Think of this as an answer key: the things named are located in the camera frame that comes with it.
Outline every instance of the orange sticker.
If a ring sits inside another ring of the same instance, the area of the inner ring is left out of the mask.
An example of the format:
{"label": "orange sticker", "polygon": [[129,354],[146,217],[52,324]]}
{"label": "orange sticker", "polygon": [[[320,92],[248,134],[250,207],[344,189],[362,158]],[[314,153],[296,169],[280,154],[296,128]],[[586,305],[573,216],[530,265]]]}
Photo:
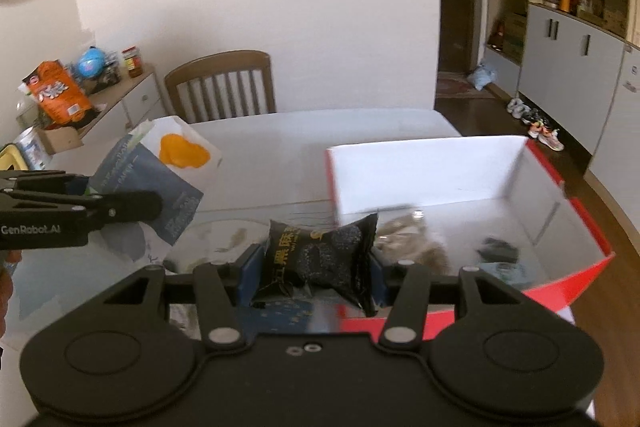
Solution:
{"label": "orange sticker", "polygon": [[202,145],[191,143],[179,134],[165,134],[160,140],[160,161],[179,169],[200,168],[211,159]]}

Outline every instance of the sauce jar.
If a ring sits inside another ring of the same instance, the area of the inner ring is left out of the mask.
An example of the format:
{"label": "sauce jar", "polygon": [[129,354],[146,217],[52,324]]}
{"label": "sauce jar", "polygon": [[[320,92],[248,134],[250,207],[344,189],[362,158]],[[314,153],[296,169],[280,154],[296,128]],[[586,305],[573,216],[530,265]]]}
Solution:
{"label": "sauce jar", "polygon": [[137,47],[133,46],[124,50],[122,57],[131,78],[142,74],[142,57],[140,57],[140,50]]}

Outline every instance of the sneaker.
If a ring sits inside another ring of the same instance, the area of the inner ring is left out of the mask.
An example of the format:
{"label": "sneaker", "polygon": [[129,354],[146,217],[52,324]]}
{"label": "sneaker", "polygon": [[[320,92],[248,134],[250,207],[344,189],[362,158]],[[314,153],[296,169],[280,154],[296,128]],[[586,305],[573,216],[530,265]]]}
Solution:
{"label": "sneaker", "polygon": [[522,100],[519,98],[512,98],[511,102],[508,103],[507,105],[507,112],[508,113],[512,113],[513,110],[516,108],[516,106],[520,105],[522,103]]}
{"label": "sneaker", "polygon": [[528,105],[521,103],[520,105],[517,105],[516,107],[513,108],[513,112],[511,113],[511,116],[516,120],[519,120],[520,118],[522,118],[523,114],[525,114],[530,110],[531,108]]}
{"label": "sneaker", "polygon": [[520,120],[524,125],[531,125],[535,121],[541,120],[542,115],[540,115],[540,111],[538,111],[535,107],[525,111]]}
{"label": "sneaker", "polygon": [[560,140],[558,139],[558,129],[550,130],[548,127],[542,126],[542,131],[538,136],[538,140],[540,140],[551,150],[561,151],[562,149],[564,149],[564,145],[561,144]]}
{"label": "sneaker", "polygon": [[538,136],[540,136],[543,127],[544,124],[542,123],[542,120],[536,120],[531,124],[531,127],[529,127],[529,136],[535,140],[536,138],[538,138]]}

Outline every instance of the snack package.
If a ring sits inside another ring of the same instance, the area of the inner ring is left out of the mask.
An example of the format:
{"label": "snack package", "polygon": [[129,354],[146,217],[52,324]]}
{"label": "snack package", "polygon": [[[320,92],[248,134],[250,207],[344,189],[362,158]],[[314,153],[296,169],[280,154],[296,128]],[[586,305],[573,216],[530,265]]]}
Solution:
{"label": "snack package", "polygon": [[254,301],[305,296],[333,289],[367,316],[371,301],[369,252],[378,214],[370,214],[335,230],[304,230],[271,221],[269,244]]}
{"label": "snack package", "polygon": [[381,225],[374,246],[379,250],[377,257],[386,264],[413,261],[437,275],[449,272],[444,238],[427,227],[421,210]]}
{"label": "snack package", "polygon": [[122,138],[89,179],[94,192],[152,190],[162,213],[150,222],[100,230],[108,249],[142,267],[160,264],[196,213],[222,154],[177,116],[145,121]]}
{"label": "snack package", "polygon": [[98,115],[59,60],[41,63],[23,83],[57,124],[80,129]]}

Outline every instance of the wooden chair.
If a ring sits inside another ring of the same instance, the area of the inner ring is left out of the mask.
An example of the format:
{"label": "wooden chair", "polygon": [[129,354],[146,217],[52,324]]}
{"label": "wooden chair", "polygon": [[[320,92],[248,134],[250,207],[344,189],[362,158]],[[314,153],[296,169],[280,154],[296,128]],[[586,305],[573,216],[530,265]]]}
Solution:
{"label": "wooden chair", "polygon": [[164,85],[176,114],[185,121],[276,112],[271,59],[264,52],[241,50],[197,58],[175,68]]}

